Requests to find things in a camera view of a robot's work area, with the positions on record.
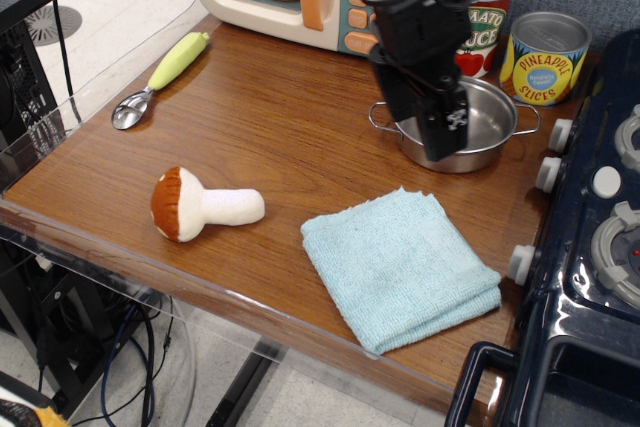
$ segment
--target folded cloth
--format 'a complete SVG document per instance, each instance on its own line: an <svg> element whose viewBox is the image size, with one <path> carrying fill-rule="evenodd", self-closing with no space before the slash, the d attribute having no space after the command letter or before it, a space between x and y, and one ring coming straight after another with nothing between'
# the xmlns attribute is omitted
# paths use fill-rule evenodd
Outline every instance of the folded cloth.
<svg viewBox="0 0 640 427"><path fill-rule="evenodd" d="M500 305L483 264L433 194L400 188L302 225L303 245L342 317L375 354Z"/></svg>

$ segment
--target floor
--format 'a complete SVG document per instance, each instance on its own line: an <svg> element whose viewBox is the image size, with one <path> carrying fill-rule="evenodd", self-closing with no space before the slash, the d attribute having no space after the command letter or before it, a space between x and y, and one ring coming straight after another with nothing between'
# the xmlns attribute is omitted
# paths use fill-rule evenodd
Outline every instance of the floor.
<svg viewBox="0 0 640 427"><path fill-rule="evenodd" d="M59 0L59 3L76 9L82 16L80 29L66 39L66 45L74 91L79 99L80 94L91 97L88 109L95 109L96 104L103 105L117 95L167 46L207 14L197 0ZM59 44L38 47L38 54L56 99L64 103L68 95ZM176 317L183 321L173 323L166 362L154 381L152 425L204 427L258 338L201 310L176 305L180 310ZM162 345L170 316L157 316L153 325L156 345ZM144 329L138 329L135 337L146 345ZM0 332L0 346L0 370L37 386L37 368L22 344ZM156 356L156 365L160 357L161 352ZM239 425L443 425L442 415L298 352L287 351L274 366ZM141 360L128 343L109 373L105 395L108 410L128 401L143 382ZM43 391L52 393L46 382ZM120 427L139 425L140 399L113 415L112 422ZM74 425L100 415L98 383L69 421ZM101 426L105 420L82 425Z"/></svg>

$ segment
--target metal spoon head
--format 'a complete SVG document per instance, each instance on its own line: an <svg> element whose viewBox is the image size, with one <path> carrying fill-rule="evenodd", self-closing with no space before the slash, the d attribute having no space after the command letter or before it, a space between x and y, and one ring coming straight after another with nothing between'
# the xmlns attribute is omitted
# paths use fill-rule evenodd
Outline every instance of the metal spoon head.
<svg viewBox="0 0 640 427"><path fill-rule="evenodd" d="M129 129L137 124L149 106L152 92L147 87L120 102L111 114L111 124L118 130Z"/></svg>

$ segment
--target white mushroom stem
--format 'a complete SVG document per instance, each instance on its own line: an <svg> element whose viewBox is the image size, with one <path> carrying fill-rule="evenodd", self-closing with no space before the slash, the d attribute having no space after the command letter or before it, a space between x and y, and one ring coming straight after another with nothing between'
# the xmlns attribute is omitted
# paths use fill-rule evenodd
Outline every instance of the white mushroom stem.
<svg viewBox="0 0 640 427"><path fill-rule="evenodd" d="M207 224L244 225L264 217L264 200L253 189L205 190L200 205Z"/></svg>

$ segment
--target stainless steel pot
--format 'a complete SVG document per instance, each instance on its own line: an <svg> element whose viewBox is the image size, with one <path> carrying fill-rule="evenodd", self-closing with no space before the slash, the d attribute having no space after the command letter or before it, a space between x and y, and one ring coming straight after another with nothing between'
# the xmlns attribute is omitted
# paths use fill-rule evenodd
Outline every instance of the stainless steel pot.
<svg viewBox="0 0 640 427"><path fill-rule="evenodd" d="M463 77L460 84L467 91L470 106L467 147L438 162L427 159L415 117L396 122L397 128L379 125L374 120L373 113L386 106L386 102L377 102L369 109L369 120L377 129L398 134L400 149L411 160L430 170L445 173L482 169L500 156L502 146L511 136L532 134L540 128L540 114L534 107L525 104L517 106L531 109L536 114L537 125L533 129L516 131L518 109L508 95L488 82L471 77Z"/></svg>

